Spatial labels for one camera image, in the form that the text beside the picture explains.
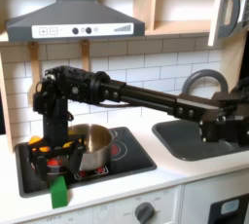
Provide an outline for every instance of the range hood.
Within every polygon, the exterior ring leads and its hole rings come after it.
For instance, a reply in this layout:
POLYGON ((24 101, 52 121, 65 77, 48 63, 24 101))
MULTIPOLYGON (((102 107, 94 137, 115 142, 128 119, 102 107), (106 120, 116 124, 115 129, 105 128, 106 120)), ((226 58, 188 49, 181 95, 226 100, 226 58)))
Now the range hood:
POLYGON ((56 3, 6 22, 10 42, 143 36, 145 23, 96 0, 56 3))

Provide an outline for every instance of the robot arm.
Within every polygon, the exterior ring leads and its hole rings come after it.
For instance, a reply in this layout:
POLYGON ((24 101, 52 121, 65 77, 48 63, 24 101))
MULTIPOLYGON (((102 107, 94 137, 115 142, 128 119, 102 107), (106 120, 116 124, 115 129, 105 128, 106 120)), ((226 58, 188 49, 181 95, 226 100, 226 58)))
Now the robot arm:
POLYGON ((68 135, 68 121, 72 120, 67 110, 68 99, 93 105, 111 100, 125 102, 126 106, 144 106, 197 122, 203 141, 224 139, 240 146, 249 144, 247 80, 239 82, 231 93, 215 93, 212 99, 206 99, 140 89, 111 80, 105 72, 91 73, 69 66, 47 70, 45 75, 33 97, 33 110, 43 115, 44 137, 29 145, 30 163, 36 165, 42 179, 47 177, 47 159, 52 157, 67 155, 71 172, 79 169, 84 137, 68 135), (41 147, 49 147, 49 152, 42 153, 41 147))

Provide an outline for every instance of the green object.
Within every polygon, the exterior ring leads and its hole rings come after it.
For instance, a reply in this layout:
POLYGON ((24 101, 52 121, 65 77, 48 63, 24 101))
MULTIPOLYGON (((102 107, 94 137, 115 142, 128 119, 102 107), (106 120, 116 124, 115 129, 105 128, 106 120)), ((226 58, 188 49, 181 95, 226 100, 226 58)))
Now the green object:
POLYGON ((59 176, 55 180, 50 182, 50 190, 51 190, 53 208, 58 208, 68 205, 67 188, 63 176, 59 176))

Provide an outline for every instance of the black stovetop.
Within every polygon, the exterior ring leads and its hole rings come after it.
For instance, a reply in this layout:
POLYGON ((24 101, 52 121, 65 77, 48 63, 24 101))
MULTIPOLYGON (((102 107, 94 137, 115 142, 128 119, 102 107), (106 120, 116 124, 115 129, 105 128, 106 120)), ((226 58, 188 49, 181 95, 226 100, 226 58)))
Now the black stovetop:
MULTIPOLYGON (((119 178, 155 169, 157 166, 127 128, 112 129, 118 137, 112 146, 112 161, 104 168, 77 175, 64 175, 67 188, 119 178)), ((33 197, 49 193, 48 182, 41 181, 28 163, 27 143, 16 146, 19 194, 33 197)))

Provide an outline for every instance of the gray sink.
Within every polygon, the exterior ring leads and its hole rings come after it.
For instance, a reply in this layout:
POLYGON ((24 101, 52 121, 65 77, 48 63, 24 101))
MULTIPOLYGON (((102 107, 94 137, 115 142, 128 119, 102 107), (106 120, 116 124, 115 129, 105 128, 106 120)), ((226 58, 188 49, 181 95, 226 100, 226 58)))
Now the gray sink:
POLYGON ((219 157, 249 149, 225 141, 204 143, 199 137, 198 124, 188 121, 156 124, 153 133, 173 156, 185 161, 219 157))

